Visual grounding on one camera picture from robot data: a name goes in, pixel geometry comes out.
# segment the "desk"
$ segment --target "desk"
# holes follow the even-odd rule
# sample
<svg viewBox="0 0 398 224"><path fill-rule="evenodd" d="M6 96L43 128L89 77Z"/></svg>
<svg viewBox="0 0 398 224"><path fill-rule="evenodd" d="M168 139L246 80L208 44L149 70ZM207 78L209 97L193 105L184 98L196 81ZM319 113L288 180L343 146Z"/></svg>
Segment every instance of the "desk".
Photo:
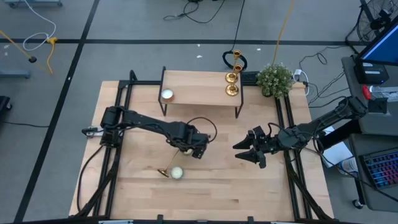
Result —
<svg viewBox="0 0 398 224"><path fill-rule="evenodd" d="M367 106L368 101L362 94L362 85L358 83L358 80L355 76L354 59L352 57L343 57L341 62L346 74L345 76L351 96L358 97L364 103L364 105ZM389 73L390 79L388 79L388 81L383 83L381 86L398 86L398 67L386 66L386 69ZM398 136L398 129L394 125L391 125L398 123L398 102L388 103L387 109L390 112L389 115L381 113L368 113L363 118L349 121L342 127L333 131L331 134L321 138L325 149L343 141L352 133Z"/></svg>
<svg viewBox="0 0 398 224"><path fill-rule="evenodd" d="M118 82L103 82L96 105L93 125L101 121L106 107L114 105ZM267 167L239 160L240 150L232 146L244 139L248 129L267 123L278 123L275 101L265 98L257 86L244 87L244 102L238 119L224 106L173 105L162 116L157 97L158 85L133 85L130 110L164 121L188 121L197 116L211 119L218 128L216 140L208 145L202 159L177 155L173 165L185 169L182 180L167 179L156 169L165 168L175 148L165 143L164 136L142 129L125 133L114 191L113 219L156 219L163 214L166 220L235 220L293 221L292 204L287 182L283 153L266 155ZM310 121L310 112L302 84L290 92L292 111L297 124ZM193 123L202 133L214 134L207 121ZM99 147L99 138L87 141L82 165ZM88 164L83 175L81 205L84 205L98 186L104 156L102 150ZM307 188L314 199L331 217L330 198L321 160L318 155L302 151L302 164ZM99 214L104 213L105 200ZM301 217L302 203L299 203ZM76 214L76 191L70 214Z"/></svg>
<svg viewBox="0 0 398 224"><path fill-rule="evenodd" d="M349 144L355 156L356 163L358 164L359 178L367 183L371 183L368 180L365 170L362 166L360 166L361 161L359 160L359 156L390 149L392 147L398 147L398 139L392 136L352 134L349 137ZM360 195L359 198L363 196L365 204L371 210L398 212L397 202L381 195L364 184L360 184L360 187L361 189L358 191L358 193L360 194L362 191L362 195ZM391 187L382 191L395 198L398 198L397 187Z"/></svg>

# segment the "small wooden table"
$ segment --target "small wooden table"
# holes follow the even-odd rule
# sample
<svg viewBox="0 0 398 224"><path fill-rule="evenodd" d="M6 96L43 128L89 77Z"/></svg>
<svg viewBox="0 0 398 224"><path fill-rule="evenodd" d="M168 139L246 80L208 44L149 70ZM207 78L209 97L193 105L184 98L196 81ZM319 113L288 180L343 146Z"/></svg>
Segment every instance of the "small wooden table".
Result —
<svg viewBox="0 0 398 224"><path fill-rule="evenodd" d="M93 125L101 122L106 107L114 105L118 84L102 83ZM261 125L267 133L268 122L278 123L274 98L262 96L258 86L245 86L243 91L245 104L239 119L235 119L225 106L202 105L174 105L165 117L159 111L157 101L159 86L134 85L130 110L168 122L186 122L204 116L217 125L218 136L208 145L202 159L177 155L172 166L183 167L185 176L176 181L156 171L167 166L176 148L165 143L162 135L142 129L126 131L111 218L155 220L158 214L163 214L165 220L247 221L248 216L253 216L255 221L293 221L283 153L266 154L265 169L234 157L242 150L232 149L232 146L245 138L248 129ZM301 84L294 85L290 101L296 124L311 121ZM193 125L202 133L214 135L214 127L207 121L198 120ZM97 150L99 142L100 138L87 140L82 165ZM81 205L90 199L98 186L103 158L104 150L86 168L81 185ZM319 156L303 150L301 158L308 191L333 217ZM301 193L297 188L296 192L300 216L305 217ZM105 190L99 214L104 213L107 196L108 191ZM76 213L75 191L70 214Z"/></svg>
<svg viewBox="0 0 398 224"><path fill-rule="evenodd" d="M236 96L229 96L225 88L229 83L225 80L226 72L193 72L166 70L163 67L160 80L158 101L163 115L167 114L167 105L205 105L235 107L235 117L238 118L243 106L243 89L241 77L235 85L239 88ZM172 90L174 98L166 102L160 93L163 90Z"/></svg>

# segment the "gray floor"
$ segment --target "gray floor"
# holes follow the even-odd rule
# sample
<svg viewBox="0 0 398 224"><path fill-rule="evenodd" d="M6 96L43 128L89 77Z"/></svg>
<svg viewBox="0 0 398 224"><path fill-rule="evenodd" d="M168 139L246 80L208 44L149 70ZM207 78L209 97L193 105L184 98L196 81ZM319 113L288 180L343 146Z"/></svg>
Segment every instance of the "gray floor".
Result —
<svg viewBox="0 0 398 224"><path fill-rule="evenodd" d="M101 0L95 14L89 39L233 39L241 0L227 0L209 24L196 24L183 18L164 22L169 14L180 14L185 0ZM37 11L57 23L59 39L81 36L93 0L67 0L64 7L38 7ZM221 2L204 0L192 16L205 20ZM289 0L247 0L238 39L276 40ZM288 21L283 40L342 41L354 25L359 1L297 1ZM11 9L0 2L0 19L7 22L1 29L12 38L25 38L35 32L51 32L52 27L33 15L28 8ZM13 46L0 44L2 68L28 69L29 80L0 79L0 95L12 98L14 108L7 120L49 124L61 92L77 44L57 44L52 57L54 75L27 62ZM227 71L221 54L230 45L197 44L86 44L78 62L57 128L54 132L40 177L30 201L25 221L67 217L86 139L80 130L91 123L100 84L103 80L128 77L134 69L141 80L158 80L162 66L176 70ZM282 45L278 62L292 70L298 68L304 55L311 55L325 46ZM274 45L237 45L249 61L248 70L260 70L273 58ZM50 46L32 52L45 65ZM315 58L304 61L303 69L310 82L325 86L341 68L340 58L351 55L349 48L327 50L328 65ZM328 93L346 88L345 78L335 83ZM320 99L321 105L334 97ZM332 109L311 110L313 118ZM23 196L30 173L40 151L46 129L2 125L0 129L0 223L12 222ZM353 180L342 177L334 169L325 170L335 217L347 222L392 223L398 214L357 210L351 201L357 197Z"/></svg>

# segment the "green plant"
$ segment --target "green plant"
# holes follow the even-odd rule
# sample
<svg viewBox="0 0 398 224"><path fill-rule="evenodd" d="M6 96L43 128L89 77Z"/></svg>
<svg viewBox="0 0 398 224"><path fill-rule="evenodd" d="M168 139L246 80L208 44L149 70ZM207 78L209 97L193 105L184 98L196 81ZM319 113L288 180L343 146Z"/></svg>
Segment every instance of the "green plant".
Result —
<svg viewBox="0 0 398 224"><path fill-rule="evenodd" d="M292 89L292 71L282 63L267 65L257 74L257 85L264 96L287 96Z"/></svg>

